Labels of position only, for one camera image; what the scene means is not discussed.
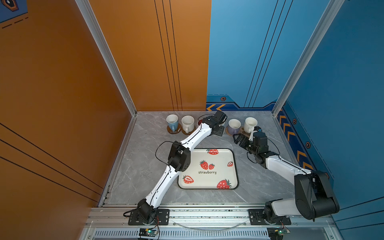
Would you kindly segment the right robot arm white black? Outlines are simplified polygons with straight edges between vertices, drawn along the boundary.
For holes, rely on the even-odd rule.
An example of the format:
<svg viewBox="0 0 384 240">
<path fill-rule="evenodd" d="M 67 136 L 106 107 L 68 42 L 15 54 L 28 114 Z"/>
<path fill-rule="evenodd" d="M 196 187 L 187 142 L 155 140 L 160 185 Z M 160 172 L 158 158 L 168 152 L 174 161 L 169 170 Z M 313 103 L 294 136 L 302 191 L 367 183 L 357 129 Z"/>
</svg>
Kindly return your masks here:
<svg viewBox="0 0 384 240">
<path fill-rule="evenodd" d="M 236 145 L 255 157 L 255 163 L 277 173 L 295 187 L 294 198 L 265 203 L 262 218 L 266 223 L 276 224 L 289 216 L 314 221 L 340 211 L 327 173 L 304 169 L 284 160 L 269 149 L 268 137 L 263 132 L 254 132 L 252 140 L 244 134 L 235 134 L 233 138 Z"/>
</svg>

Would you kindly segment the paw shaped wooden coaster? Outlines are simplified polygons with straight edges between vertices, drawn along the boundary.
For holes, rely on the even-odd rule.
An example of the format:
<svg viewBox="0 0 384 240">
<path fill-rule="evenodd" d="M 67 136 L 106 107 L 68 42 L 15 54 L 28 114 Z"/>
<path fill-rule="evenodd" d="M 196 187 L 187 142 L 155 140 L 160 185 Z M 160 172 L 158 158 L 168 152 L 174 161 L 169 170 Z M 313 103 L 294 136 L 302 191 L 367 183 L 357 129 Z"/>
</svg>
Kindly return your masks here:
<svg viewBox="0 0 384 240">
<path fill-rule="evenodd" d="M 239 131 L 239 133 L 240 133 L 240 134 L 243 134 L 243 135 L 245 135 L 247 138 L 249 138 L 249 137 L 250 137 L 250 133 L 247 133 L 247 132 L 244 130 L 244 128 L 243 128 L 243 127 L 241 127 L 241 128 L 240 128 L 240 131 Z"/>
</svg>

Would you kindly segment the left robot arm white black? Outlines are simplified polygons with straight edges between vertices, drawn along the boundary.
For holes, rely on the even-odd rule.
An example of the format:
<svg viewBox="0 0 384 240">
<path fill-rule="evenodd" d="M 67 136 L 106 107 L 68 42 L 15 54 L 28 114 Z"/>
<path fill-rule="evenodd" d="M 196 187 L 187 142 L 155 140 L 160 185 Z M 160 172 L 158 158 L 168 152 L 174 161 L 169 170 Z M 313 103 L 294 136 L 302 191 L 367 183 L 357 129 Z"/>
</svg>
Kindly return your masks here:
<svg viewBox="0 0 384 240">
<path fill-rule="evenodd" d="M 217 111 L 214 115 L 205 117 L 199 127 L 187 138 L 172 143 L 163 175 L 151 192 L 137 205 L 138 214 L 146 225 L 155 220 L 156 211 L 176 177 L 190 166 L 191 152 L 206 137 L 211 135 L 221 137 L 226 120 L 227 115 L 222 111 Z"/>
</svg>

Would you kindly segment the light brown wooden round coaster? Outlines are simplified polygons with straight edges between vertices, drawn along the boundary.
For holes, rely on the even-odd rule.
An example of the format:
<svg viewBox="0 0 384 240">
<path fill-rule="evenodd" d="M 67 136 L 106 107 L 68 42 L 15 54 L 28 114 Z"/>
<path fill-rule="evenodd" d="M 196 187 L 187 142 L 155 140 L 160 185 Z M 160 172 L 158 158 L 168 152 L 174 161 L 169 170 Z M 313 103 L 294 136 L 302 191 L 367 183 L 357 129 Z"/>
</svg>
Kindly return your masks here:
<svg viewBox="0 0 384 240">
<path fill-rule="evenodd" d="M 182 130 L 182 133 L 184 135 L 189 136 L 189 135 L 191 135 L 196 130 L 196 126 L 194 126 L 194 128 L 190 132 L 188 132 L 188 133 L 183 128 L 181 130 Z"/>
</svg>

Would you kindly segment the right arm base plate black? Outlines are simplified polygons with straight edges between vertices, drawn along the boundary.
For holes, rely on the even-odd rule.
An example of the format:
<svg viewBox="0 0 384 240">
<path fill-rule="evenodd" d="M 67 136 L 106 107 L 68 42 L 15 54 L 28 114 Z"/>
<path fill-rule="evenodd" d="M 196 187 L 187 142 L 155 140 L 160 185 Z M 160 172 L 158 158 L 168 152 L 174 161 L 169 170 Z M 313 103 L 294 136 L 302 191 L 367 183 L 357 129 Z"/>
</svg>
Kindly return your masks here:
<svg viewBox="0 0 384 240">
<path fill-rule="evenodd" d="M 267 220 L 267 215 L 265 213 L 265 210 L 262 209 L 249 209 L 249 220 L 251 225 L 291 225 L 291 219 L 289 216 L 277 216 L 272 217 L 270 220 Z"/>
</svg>

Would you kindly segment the purple handled mug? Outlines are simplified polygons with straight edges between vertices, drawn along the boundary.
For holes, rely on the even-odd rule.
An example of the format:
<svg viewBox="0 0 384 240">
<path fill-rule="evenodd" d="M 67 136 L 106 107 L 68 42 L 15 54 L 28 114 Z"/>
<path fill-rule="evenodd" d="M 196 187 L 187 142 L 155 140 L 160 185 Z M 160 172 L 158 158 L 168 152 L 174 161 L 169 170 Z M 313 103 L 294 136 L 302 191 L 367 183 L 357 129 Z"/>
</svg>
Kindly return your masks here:
<svg viewBox="0 0 384 240">
<path fill-rule="evenodd" d="M 242 126 L 242 124 L 241 124 L 241 122 L 240 122 L 239 120 L 237 120 L 237 119 L 231 119 L 231 120 L 229 120 L 229 122 L 228 122 L 228 126 L 234 128 L 234 129 L 237 129 L 237 128 L 240 129 L 241 126 Z"/>
</svg>

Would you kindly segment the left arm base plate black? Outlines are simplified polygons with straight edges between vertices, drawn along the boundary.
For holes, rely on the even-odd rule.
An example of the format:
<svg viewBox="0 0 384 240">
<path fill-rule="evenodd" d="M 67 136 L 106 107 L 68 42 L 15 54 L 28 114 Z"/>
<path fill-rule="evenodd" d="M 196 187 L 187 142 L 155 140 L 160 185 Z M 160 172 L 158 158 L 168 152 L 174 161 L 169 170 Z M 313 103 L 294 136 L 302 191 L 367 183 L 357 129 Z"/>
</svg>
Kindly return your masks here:
<svg viewBox="0 0 384 240">
<path fill-rule="evenodd" d="M 159 226 L 167 226 L 169 224 L 170 210 L 157 209 L 149 213 L 147 218 L 144 218 L 138 209 L 131 212 L 128 225 L 129 226 L 152 226 L 158 224 Z"/>
</svg>

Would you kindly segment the white speckled mug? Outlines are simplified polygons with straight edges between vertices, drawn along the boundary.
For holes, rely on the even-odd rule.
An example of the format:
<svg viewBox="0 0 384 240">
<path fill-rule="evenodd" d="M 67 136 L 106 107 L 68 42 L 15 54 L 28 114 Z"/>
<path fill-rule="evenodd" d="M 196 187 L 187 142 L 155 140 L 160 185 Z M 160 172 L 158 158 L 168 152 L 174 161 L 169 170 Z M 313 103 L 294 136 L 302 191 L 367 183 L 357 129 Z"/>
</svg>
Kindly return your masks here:
<svg viewBox="0 0 384 240">
<path fill-rule="evenodd" d="M 184 116 L 182 118 L 182 128 L 188 133 L 195 126 L 195 119 L 192 116 Z"/>
</svg>

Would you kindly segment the woven rattan round coaster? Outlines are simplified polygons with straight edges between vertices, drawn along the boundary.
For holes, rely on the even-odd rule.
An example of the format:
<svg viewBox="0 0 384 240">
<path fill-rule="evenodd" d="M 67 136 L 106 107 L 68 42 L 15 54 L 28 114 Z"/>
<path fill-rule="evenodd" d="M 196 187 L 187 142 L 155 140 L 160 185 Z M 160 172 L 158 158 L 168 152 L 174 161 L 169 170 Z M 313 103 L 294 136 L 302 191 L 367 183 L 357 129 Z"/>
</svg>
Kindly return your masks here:
<svg viewBox="0 0 384 240">
<path fill-rule="evenodd" d="M 232 137 L 233 135 L 238 134 L 239 131 L 240 131 L 239 128 L 234 129 L 234 128 L 230 127 L 230 126 L 227 126 L 227 127 L 226 127 L 226 133 L 227 133 L 229 136 L 231 136 L 231 137 Z"/>
</svg>

